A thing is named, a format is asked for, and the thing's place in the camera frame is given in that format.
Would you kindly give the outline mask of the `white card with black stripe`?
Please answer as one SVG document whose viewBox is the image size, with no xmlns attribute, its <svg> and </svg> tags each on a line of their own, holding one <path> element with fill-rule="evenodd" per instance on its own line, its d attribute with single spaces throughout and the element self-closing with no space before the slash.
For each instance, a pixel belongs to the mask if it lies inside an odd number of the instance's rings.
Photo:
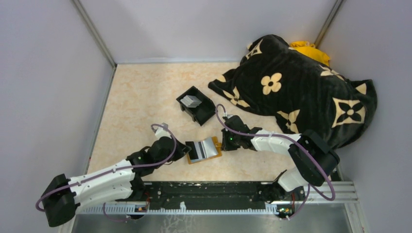
<svg viewBox="0 0 412 233">
<path fill-rule="evenodd" d="M 204 145 L 202 141 L 187 141 L 185 142 L 186 146 L 190 147 L 189 152 L 189 161 L 195 163 L 207 158 Z"/>
</svg>

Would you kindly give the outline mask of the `black plastic card box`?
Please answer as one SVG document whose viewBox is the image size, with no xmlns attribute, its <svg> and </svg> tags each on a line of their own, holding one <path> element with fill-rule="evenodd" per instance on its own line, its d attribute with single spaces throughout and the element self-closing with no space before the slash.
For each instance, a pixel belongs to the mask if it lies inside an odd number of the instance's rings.
<svg viewBox="0 0 412 233">
<path fill-rule="evenodd" d="M 183 112 L 186 112 L 194 122 L 203 126 L 215 115 L 214 102 L 195 86 L 176 98 Z"/>
</svg>

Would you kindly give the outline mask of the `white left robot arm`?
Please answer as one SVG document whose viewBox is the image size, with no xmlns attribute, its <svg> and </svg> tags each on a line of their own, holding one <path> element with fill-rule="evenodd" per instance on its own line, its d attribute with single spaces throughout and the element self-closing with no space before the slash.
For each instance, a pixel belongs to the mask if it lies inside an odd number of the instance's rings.
<svg viewBox="0 0 412 233">
<path fill-rule="evenodd" d="M 139 201 L 146 194 L 142 177 L 152 174 L 164 163 L 181 159 L 190 151 L 189 146 L 163 136 L 151 146 L 97 172 L 71 178 L 57 175 L 38 201 L 43 206 L 36 208 L 45 213 L 50 227 L 57 227 L 88 207 L 115 200 Z"/>
</svg>

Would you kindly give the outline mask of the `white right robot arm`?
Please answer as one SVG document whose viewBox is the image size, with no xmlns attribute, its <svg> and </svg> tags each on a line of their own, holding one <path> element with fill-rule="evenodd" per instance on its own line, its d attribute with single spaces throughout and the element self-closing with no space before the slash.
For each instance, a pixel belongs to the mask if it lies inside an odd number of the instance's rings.
<svg viewBox="0 0 412 233">
<path fill-rule="evenodd" d="M 249 128 L 238 115 L 223 117 L 222 149 L 233 151 L 239 148 L 253 151 L 268 151 L 290 157 L 295 166 L 283 172 L 275 181 L 274 195 L 286 200 L 294 189 L 312 185 L 319 187 L 340 162 L 336 152 L 314 131 L 282 134 Z"/>
</svg>

